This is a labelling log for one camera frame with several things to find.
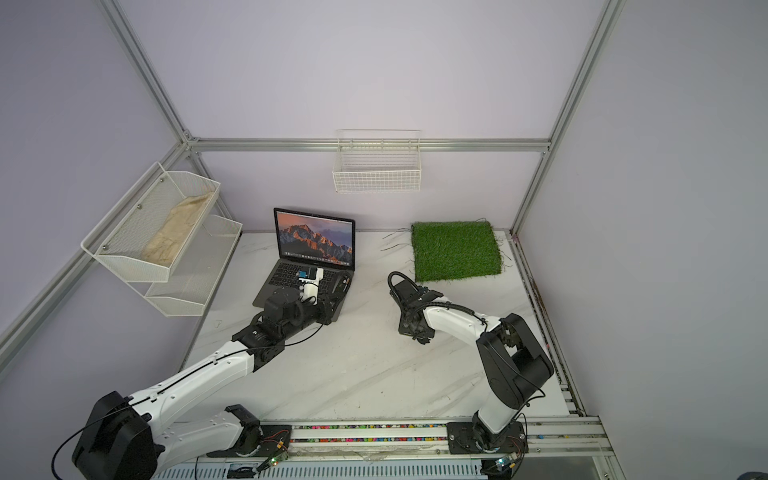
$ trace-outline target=white mesh shelf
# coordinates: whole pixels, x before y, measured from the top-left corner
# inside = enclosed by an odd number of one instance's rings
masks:
[[[99,263],[124,282],[169,281],[219,196],[220,184],[210,178],[185,171],[165,171],[159,164],[154,165],[150,170],[158,168],[161,170],[159,177],[106,240],[95,251],[90,251],[85,243],[82,244],[83,248]],[[192,226],[170,266],[142,260],[141,253],[162,228],[170,209],[187,197],[205,194],[211,194],[211,196],[201,209],[202,214],[199,220]]]
[[[144,294],[165,316],[203,315],[243,228],[213,214],[202,224],[170,279]]]
[[[422,184],[419,139],[339,140],[333,183],[340,194],[418,191]]]

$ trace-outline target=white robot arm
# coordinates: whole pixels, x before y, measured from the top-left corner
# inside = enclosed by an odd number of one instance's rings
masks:
[[[314,323],[321,328],[331,323],[343,294],[318,294],[323,269],[314,270],[318,271],[309,275],[312,278],[303,281],[303,292],[277,290],[264,311],[212,355],[128,397],[112,392],[99,399],[72,454],[83,476],[88,480],[148,479],[179,462],[216,451],[224,456],[254,452],[272,456],[260,447],[265,430],[274,426],[262,427],[243,406],[228,406],[199,422],[174,422],[228,383],[266,365],[285,349],[291,336]],[[283,447],[290,428],[287,431],[277,437],[279,442],[270,440],[269,450]],[[53,464],[51,469],[58,478]]]
[[[392,284],[395,276],[403,278]],[[511,313],[486,316],[451,303],[442,293],[419,286],[400,272],[387,279],[389,294],[400,307],[399,332],[428,343],[440,330],[476,346],[492,393],[471,424],[449,423],[451,453],[509,452],[506,439],[520,436],[516,422],[523,406],[554,374],[554,367],[528,324]],[[510,355],[505,347],[515,352]]]

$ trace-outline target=lavender wall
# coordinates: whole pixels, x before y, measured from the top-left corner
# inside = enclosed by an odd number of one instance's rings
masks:
[[[549,137],[604,0],[122,3],[199,137],[435,138]]]
[[[93,2],[0,15],[2,331],[175,142]]]
[[[245,230],[274,230],[274,207],[354,218],[359,229],[398,229],[414,221],[477,220],[509,228],[540,154],[422,154],[422,189],[338,194],[333,152],[207,152],[203,158]]]
[[[767,25],[630,0],[523,226],[630,480],[768,472]]]
[[[175,143],[91,0],[0,9],[0,331]],[[179,366],[194,319],[166,319],[95,266],[0,383],[3,478],[51,478],[93,403]],[[82,478],[68,457],[63,478]]]

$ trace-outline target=grass fiber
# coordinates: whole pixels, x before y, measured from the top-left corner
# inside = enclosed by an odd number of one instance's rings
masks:
[[[417,282],[502,272],[502,253],[486,221],[414,223],[411,244]]]

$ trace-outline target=marble tabletop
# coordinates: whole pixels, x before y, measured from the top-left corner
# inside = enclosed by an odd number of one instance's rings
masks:
[[[517,313],[541,342],[505,234],[496,232],[496,237],[506,255],[501,275],[425,285],[480,313]],[[386,278],[393,270],[413,278],[410,232],[358,232],[356,250],[355,276],[338,321],[310,341],[288,347],[253,375],[223,387],[181,421],[215,415],[223,406],[237,403],[262,420],[471,416],[490,393],[477,349],[443,332],[427,345],[397,333],[399,310],[389,296]],[[213,353],[261,311],[251,303],[277,260],[274,233],[243,234],[187,365]],[[311,326],[290,341],[306,338],[314,330]],[[535,400],[524,412],[568,415],[555,377],[543,390],[546,398]]]

